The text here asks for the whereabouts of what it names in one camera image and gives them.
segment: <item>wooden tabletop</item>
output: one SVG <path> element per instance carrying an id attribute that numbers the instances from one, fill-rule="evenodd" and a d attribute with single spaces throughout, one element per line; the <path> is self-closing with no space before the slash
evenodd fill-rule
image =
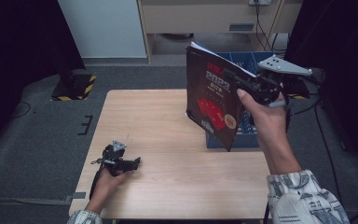
<path id="1" fill-rule="evenodd" d="M 115 191 L 105 218 L 261 218 L 269 170 L 262 152 L 206 148 L 205 132 L 185 114 L 186 90 L 125 90 L 107 94 L 69 215 L 84 209 L 92 179 L 113 139 L 127 144 L 124 160 L 138 170 Z"/>

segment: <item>gray floor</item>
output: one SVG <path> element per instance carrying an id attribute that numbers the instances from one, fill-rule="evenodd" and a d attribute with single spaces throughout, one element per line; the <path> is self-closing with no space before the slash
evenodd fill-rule
<path id="1" fill-rule="evenodd" d="M 246 51 L 246 35 L 199 35 L 195 39 L 215 51 Z M 38 199 L 28 203 L 0 203 L 0 223 L 64 223 L 71 195 L 86 158 L 100 116 L 104 98 L 112 89 L 184 89 L 186 87 L 186 45 L 188 39 L 156 38 L 152 63 L 88 64 L 97 76 L 89 98 L 84 101 L 53 102 L 50 95 L 59 77 L 52 76 L 28 86 L 11 122 L 0 135 L 0 198 Z M 311 92 L 316 88 L 307 83 Z M 293 112 L 312 105 L 309 100 L 293 100 Z M 292 117 L 289 140 L 298 160 L 311 169 L 320 184 L 338 196 L 349 217 L 358 214 L 358 155 L 343 151 L 334 127 L 320 107 L 319 119 L 333 165 L 318 129 L 314 111 Z M 93 116 L 89 132 L 82 123 Z M 257 223 L 252 220 L 246 223 Z"/>

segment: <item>red and black book cover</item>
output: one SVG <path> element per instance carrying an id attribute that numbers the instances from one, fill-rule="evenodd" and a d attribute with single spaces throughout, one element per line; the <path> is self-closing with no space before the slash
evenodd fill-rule
<path id="1" fill-rule="evenodd" d="M 208 50 L 187 47 L 187 116 L 230 151 L 244 107 L 237 95 L 238 86 L 227 73 L 248 76 Z"/>

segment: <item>gray carpet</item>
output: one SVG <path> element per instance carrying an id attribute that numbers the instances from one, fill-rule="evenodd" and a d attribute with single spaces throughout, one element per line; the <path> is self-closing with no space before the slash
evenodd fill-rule
<path id="1" fill-rule="evenodd" d="M 88 70 L 97 79 L 84 101 L 50 101 L 58 76 L 45 78 L 24 90 L 24 103 L 13 114 L 18 118 L 12 119 L 0 135 L 0 198 L 59 202 L 71 195 L 108 91 L 186 87 L 183 66 L 106 66 Z M 308 86 L 311 92 L 316 92 L 311 84 Z M 312 105 L 316 98 L 293 100 L 292 111 Z M 332 154 L 342 202 L 353 217 L 358 213 L 358 155 L 340 148 L 325 111 L 318 107 L 318 114 Z M 85 131 L 82 123 L 89 121 L 86 116 L 93 116 L 89 131 L 79 135 Z M 289 140 L 303 168 L 311 169 L 320 184 L 337 196 L 332 167 L 313 110 L 292 116 Z M 68 204 L 0 203 L 0 223 L 65 223 L 68 210 Z"/>

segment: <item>blue basket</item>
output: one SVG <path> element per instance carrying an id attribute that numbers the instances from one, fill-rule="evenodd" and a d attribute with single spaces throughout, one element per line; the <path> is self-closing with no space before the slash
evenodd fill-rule
<path id="1" fill-rule="evenodd" d="M 273 55 L 272 52 L 220 52 L 216 54 L 253 74 L 256 74 L 259 62 Z M 259 147 L 257 131 L 255 126 L 249 123 L 249 118 L 249 113 L 243 115 L 241 129 L 237 132 L 232 147 Z M 207 148 L 223 147 L 217 139 L 208 133 L 206 133 L 206 146 Z"/>

